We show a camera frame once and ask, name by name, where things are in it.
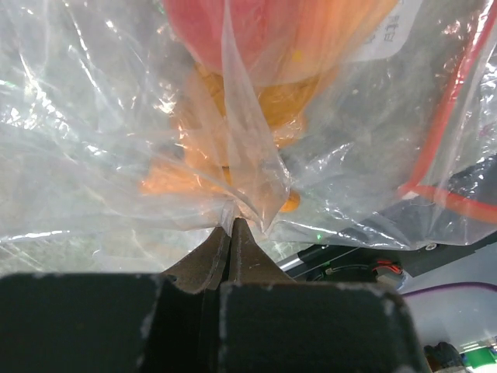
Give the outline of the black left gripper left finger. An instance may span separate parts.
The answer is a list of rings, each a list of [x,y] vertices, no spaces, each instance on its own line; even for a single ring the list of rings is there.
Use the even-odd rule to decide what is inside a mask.
[[[169,372],[218,372],[226,337],[222,285],[231,238],[222,228],[169,268],[163,291],[165,362]]]

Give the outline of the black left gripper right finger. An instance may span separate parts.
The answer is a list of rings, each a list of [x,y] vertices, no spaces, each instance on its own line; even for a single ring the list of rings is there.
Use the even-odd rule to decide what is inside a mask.
[[[219,292],[219,371],[278,372],[289,358],[282,345],[289,315],[283,290],[295,285],[236,219],[228,279]]]

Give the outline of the clear zip top bag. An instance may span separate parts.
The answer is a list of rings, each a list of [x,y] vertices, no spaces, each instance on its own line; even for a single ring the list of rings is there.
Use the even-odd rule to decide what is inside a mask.
[[[172,115],[215,106],[186,91],[198,64],[165,1],[1,3],[1,272],[159,272],[215,228],[245,218],[275,261],[313,243],[287,222],[312,207],[305,171],[386,173],[394,200],[420,194],[496,225],[496,3],[394,1],[278,149],[240,57],[224,80],[228,165],[183,161]],[[145,194],[155,158],[220,193]]]

